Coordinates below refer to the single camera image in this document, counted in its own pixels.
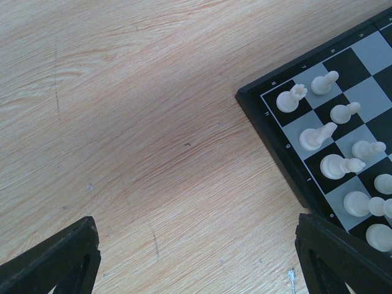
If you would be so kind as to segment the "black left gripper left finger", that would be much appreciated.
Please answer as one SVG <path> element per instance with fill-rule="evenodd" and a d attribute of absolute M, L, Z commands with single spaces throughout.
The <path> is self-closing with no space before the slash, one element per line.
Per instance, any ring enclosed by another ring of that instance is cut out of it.
<path fill-rule="evenodd" d="M 1 265 L 1 293 L 91 293 L 101 255 L 85 216 Z"/>

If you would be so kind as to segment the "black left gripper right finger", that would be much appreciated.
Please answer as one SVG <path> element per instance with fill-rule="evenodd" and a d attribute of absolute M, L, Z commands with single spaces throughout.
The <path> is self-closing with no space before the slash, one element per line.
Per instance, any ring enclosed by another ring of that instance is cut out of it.
<path fill-rule="evenodd" d="M 309 293 L 391 293 L 391 258 L 316 214 L 299 215 L 295 247 Z"/>

